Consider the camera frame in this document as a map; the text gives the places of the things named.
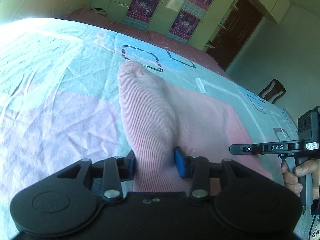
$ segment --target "bed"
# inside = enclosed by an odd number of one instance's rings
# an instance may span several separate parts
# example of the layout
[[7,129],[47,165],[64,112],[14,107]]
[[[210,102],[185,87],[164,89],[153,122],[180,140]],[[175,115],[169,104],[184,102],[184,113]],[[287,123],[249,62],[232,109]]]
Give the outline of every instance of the bed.
[[112,19],[107,18],[105,15],[94,13],[86,8],[80,8],[79,10],[66,15],[63,19],[81,22],[107,30],[112,30],[117,33],[125,34],[140,41],[144,41],[159,48],[165,49],[167,51],[174,52],[181,57],[187,58],[192,62],[196,62],[199,65],[230,79],[228,75],[226,75],[225,72],[218,66],[217,62],[204,51],[196,49],[188,44],[176,41],[161,33],[154,31],[140,31],[137,28],[125,25],[120,22],[116,22]]
[[[155,33],[127,36],[107,24],[30,18],[0,26],[0,239],[17,233],[9,212],[17,192],[79,159],[95,162],[131,150],[117,79],[129,60],[179,89],[230,106],[253,143],[298,138],[286,111],[232,82],[214,60],[202,66],[161,45]],[[260,160],[283,183],[277,156]],[[310,219],[307,211],[297,225],[303,239]]]

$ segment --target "brown door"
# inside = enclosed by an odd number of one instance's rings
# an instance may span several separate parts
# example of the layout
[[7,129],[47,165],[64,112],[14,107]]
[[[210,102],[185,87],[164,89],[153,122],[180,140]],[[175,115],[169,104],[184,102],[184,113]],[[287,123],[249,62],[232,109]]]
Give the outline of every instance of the brown door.
[[248,0],[238,0],[236,7],[238,11],[231,11],[223,24],[226,29],[221,27],[212,41],[214,49],[206,51],[223,70],[227,69],[262,19],[262,14]]

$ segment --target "metal rivet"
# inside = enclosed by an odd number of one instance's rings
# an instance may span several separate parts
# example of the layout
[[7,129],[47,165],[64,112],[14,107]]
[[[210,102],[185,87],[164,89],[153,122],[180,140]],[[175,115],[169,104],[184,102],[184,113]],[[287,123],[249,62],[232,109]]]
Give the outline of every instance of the metal rivet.
[[120,196],[120,192],[115,189],[110,189],[104,192],[104,196],[107,198],[116,198]]
[[145,204],[151,204],[151,200],[150,199],[144,199],[142,200],[143,203]]
[[196,198],[204,198],[208,195],[208,192],[204,189],[196,189],[191,194]]

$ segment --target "chair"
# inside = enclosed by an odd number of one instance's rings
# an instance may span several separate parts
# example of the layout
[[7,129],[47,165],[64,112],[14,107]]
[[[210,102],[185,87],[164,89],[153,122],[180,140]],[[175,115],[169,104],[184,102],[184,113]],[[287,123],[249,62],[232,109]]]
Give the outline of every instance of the chair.
[[[274,86],[273,88],[271,89],[270,92],[266,93],[266,95],[263,97],[262,94],[264,92],[266,92],[272,85],[272,83],[274,82]],[[269,85],[261,90],[261,92],[259,93],[259,97],[263,98],[264,100],[266,101],[269,101],[271,100],[271,98],[273,98],[275,95],[277,95],[278,93],[281,93],[280,95],[278,95],[271,103],[274,104],[280,97],[282,97],[284,94],[285,94],[285,89],[284,89],[284,86],[278,81],[276,80],[275,78],[269,83]]]

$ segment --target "finger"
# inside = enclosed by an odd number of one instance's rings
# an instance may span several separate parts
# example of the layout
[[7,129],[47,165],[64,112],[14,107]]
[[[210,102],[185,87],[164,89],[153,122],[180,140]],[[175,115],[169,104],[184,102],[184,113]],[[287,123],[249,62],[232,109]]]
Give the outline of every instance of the finger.
[[318,188],[313,188],[312,195],[313,195],[313,199],[318,199],[318,197],[319,197],[319,189]]
[[284,186],[294,193],[300,193],[302,191],[302,185],[300,183],[295,185],[285,183]]
[[282,173],[285,173],[288,171],[288,165],[286,162],[281,163],[281,171],[282,171]]
[[291,172],[282,173],[282,176],[286,184],[295,185],[298,183],[298,177]]
[[317,190],[319,195],[319,185],[320,185],[320,160],[315,159],[315,162],[318,163],[318,170],[314,173],[312,173],[312,183],[313,183],[313,189]]
[[313,173],[318,170],[318,162],[316,160],[308,160],[296,167],[294,173],[298,177],[305,176],[308,173]]

